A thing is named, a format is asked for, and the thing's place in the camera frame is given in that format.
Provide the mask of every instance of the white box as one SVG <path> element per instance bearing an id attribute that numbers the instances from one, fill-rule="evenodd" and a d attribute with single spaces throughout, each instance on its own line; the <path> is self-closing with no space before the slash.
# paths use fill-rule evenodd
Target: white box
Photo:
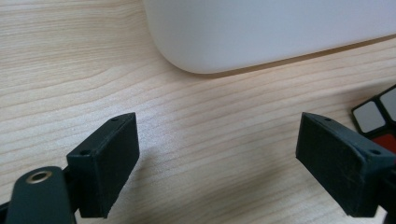
<path id="1" fill-rule="evenodd" d="M 144 0 L 162 55 L 201 74 L 396 34 L 396 0 Z"/>

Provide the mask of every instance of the rubik's cube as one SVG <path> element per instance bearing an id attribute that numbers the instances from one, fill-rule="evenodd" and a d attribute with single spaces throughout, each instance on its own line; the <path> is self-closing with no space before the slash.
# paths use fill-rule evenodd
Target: rubik's cube
<path id="1" fill-rule="evenodd" d="M 354 107 L 360 134 L 396 153 L 396 85 Z"/>

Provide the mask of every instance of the white cube sticker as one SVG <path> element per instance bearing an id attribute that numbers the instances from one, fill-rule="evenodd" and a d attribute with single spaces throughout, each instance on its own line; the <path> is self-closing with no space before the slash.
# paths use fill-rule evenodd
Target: white cube sticker
<path id="1" fill-rule="evenodd" d="M 385 125 L 385 120 L 373 101 L 355 109 L 353 115 L 364 133 L 371 132 Z"/>
<path id="2" fill-rule="evenodd" d="M 390 118 L 396 121 L 396 88 L 383 94 L 379 100 L 388 111 Z"/>

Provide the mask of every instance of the mounting hole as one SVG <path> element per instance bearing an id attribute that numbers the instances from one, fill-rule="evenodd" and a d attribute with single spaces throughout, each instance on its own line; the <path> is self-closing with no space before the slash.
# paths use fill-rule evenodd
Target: mounting hole
<path id="1" fill-rule="evenodd" d="M 371 153 L 375 154 L 375 155 L 381 155 L 381 152 L 375 149 L 371 149 L 370 150 Z"/>
<path id="2" fill-rule="evenodd" d="M 79 155 L 81 156 L 86 156 L 86 155 L 90 155 L 91 151 L 90 150 L 82 150 L 79 152 Z"/>
<path id="3" fill-rule="evenodd" d="M 27 177 L 26 182 L 28 184 L 37 184 L 50 178 L 50 176 L 52 176 L 51 171 L 40 171 Z"/>

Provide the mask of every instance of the wooden table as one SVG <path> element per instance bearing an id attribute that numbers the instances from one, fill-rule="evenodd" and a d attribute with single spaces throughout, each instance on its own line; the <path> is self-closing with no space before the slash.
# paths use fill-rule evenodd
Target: wooden table
<path id="1" fill-rule="evenodd" d="M 396 83 L 394 36 L 203 76 L 160 55 L 141 1 L 3 1 L 0 72 L 0 203 L 136 112 L 138 164 L 108 219 L 78 223 L 383 219 L 347 217 L 294 151 L 303 111 L 353 128 L 350 108 Z"/>

